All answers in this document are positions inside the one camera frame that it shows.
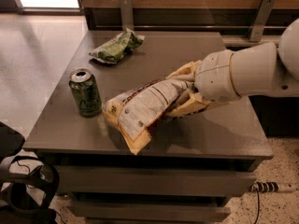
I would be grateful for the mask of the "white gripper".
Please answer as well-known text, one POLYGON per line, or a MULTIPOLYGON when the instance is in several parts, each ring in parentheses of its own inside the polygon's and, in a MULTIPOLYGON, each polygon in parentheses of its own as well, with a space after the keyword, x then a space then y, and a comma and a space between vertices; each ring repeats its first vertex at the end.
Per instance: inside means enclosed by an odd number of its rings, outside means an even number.
POLYGON ((210 53, 203 61, 186 63, 168 75, 166 79, 194 82, 200 93, 183 92, 165 111, 165 115, 169 118, 180 118, 218 107, 217 104, 239 100, 240 96, 235 91, 231 75, 233 54, 229 49, 210 53))

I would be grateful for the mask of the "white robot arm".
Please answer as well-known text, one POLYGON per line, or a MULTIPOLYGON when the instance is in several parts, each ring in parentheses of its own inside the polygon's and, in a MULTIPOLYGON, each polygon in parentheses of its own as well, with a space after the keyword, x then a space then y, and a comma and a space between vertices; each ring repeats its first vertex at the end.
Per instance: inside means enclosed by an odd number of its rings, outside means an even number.
POLYGON ((299 20, 287 27, 278 44, 214 52, 169 76, 194 84, 167 109, 169 118, 227 105, 245 96, 298 97, 299 20))

